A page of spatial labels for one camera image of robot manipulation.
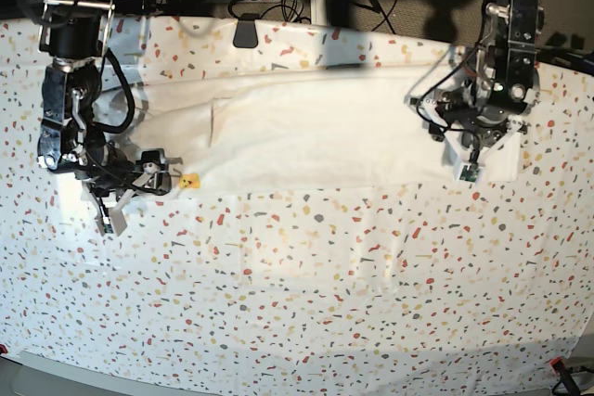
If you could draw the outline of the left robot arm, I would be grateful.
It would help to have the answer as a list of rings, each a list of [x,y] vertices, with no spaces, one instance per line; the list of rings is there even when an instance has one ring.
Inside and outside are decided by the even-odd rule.
[[[483,0],[474,46],[425,93],[410,100],[433,140],[463,172],[479,172],[515,134],[539,97],[541,0]]]

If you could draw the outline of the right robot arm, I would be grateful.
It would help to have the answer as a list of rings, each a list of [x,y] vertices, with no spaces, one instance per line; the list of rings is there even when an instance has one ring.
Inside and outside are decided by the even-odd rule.
[[[51,63],[42,84],[44,115],[38,158],[51,173],[71,173],[103,210],[110,195],[163,197],[172,189],[162,150],[145,151],[131,161],[108,140],[132,124],[136,103],[120,62],[108,46],[117,0],[44,0],[36,10],[15,0],[27,19],[39,26],[40,51]],[[110,64],[127,104],[123,122],[95,118],[104,66]]]

